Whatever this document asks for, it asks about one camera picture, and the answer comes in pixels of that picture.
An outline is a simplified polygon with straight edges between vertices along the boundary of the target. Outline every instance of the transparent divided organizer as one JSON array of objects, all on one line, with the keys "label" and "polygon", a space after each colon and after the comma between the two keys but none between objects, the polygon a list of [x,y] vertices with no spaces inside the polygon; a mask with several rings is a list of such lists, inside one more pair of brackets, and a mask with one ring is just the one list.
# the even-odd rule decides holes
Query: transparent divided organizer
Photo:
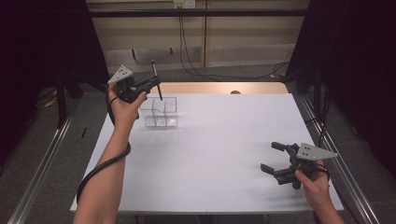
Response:
[{"label": "transparent divided organizer", "polygon": [[139,107],[146,127],[176,127],[178,123],[176,97],[148,97]]}]

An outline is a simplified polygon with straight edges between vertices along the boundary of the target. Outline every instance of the black horizontal bar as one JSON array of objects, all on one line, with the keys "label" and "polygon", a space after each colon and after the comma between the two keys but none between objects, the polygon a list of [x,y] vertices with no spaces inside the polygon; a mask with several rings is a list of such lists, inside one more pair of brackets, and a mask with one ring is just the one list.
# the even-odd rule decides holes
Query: black horizontal bar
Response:
[{"label": "black horizontal bar", "polygon": [[313,12],[307,9],[91,9],[92,18],[125,17],[304,17]]}]

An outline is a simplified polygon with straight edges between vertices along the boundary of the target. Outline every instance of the power outlet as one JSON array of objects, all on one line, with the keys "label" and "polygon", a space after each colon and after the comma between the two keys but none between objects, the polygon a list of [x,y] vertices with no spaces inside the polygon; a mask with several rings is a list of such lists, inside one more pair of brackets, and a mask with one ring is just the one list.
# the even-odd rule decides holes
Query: power outlet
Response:
[{"label": "power outlet", "polygon": [[184,8],[195,8],[195,0],[184,0]]},{"label": "power outlet", "polygon": [[184,8],[184,0],[174,0],[174,8]]}]

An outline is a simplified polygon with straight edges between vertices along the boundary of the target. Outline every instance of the white tabletop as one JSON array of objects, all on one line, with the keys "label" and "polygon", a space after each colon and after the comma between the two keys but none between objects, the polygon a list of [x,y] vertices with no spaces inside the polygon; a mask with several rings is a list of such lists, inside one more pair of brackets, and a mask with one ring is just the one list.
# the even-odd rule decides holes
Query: white tabletop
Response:
[{"label": "white tabletop", "polygon": [[[301,189],[263,173],[290,166],[272,142],[313,144],[291,94],[165,94],[177,98],[176,128],[134,124],[120,212],[254,214],[311,210]],[[107,116],[86,174],[105,149]],[[331,186],[337,210],[343,206]],[[76,202],[71,210],[77,208]]]}]

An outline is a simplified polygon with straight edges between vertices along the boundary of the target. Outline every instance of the gray carpet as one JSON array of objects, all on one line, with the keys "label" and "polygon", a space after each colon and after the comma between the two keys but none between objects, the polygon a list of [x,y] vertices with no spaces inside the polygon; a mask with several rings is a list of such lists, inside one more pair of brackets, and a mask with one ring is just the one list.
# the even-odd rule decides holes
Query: gray carpet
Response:
[{"label": "gray carpet", "polygon": [[[286,66],[278,71],[284,73]],[[272,65],[233,66],[198,69],[202,74],[215,74],[213,77],[221,81],[275,81],[276,78],[246,78],[259,77],[272,73]],[[150,77],[151,73],[135,74],[137,77]],[[184,70],[170,70],[160,72],[163,81],[213,81],[202,76],[193,76]],[[71,223],[73,213],[69,207],[74,199],[78,181],[83,175],[99,132],[106,116],[104,94],[93,88],[81,85],[85,93],[79,100],[77,113],[73,117],[67,134],[50,167],[45,181],[36,195],[35,202],[24,223]],[[303,118],[309,119],[301,103],[302,95],[297,94],[294,83],[287,84],[289,92],[293,93]],[[70,106],[75,100],[67,97]],[[34,121],[17,145],[4,166],[4,173],[0,176],[0,223],[7,223],[18,204],[22,194],[35,174],[41,159],[56,132],[57,105],[37,108]],[[381,223],[394,223],[396,220],[396,181],[373,156],[367,142],[352,132],[352,124],[332,100],[327,115],[326,128],[340,150],[348,168],[373,206]],[[313,125],[309,132],[317,141],[318,134]],[[364,223],[360,213],[349,196],[340,175],[337,174],[332,162],[326,163],[332,172],[339,194],[351,208],[353,216],[359,223]],[[349,211],[342,211],[341,216],[346,223],[356,223]],[[263,215],[215,216],[213,223],[267,223],[268,217]],[[152,224],[182,224],[199,223],[197,216],[139,216],[139,223]],[[118,223],[135,223],[133,216],[120,215]],[[315,223],[312,213],[269,215],[268,223]]]}]

